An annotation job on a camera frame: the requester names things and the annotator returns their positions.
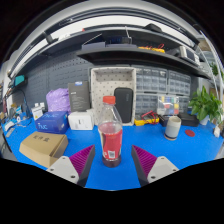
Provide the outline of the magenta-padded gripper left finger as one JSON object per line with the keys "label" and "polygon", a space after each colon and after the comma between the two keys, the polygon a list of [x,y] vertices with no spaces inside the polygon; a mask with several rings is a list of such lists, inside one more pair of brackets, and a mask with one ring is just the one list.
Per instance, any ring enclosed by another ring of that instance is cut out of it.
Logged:
{"label": "magenta-padded gripper left finger", "polygon": [[88,146],[70,157],[61,156],[47,171],[81,187],[86,185],[93,159],[95,146]]}

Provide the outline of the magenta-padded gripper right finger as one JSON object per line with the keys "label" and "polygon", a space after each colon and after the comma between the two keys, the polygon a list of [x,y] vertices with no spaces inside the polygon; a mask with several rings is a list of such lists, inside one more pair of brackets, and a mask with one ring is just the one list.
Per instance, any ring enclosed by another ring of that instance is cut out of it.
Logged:
{"label": "magenta-padded gripper right finger", "polygon": [[131,155],[141,186],[155,182],[178,171],[178,168],[165,156],[156,157],[138,146],[132,146]]}

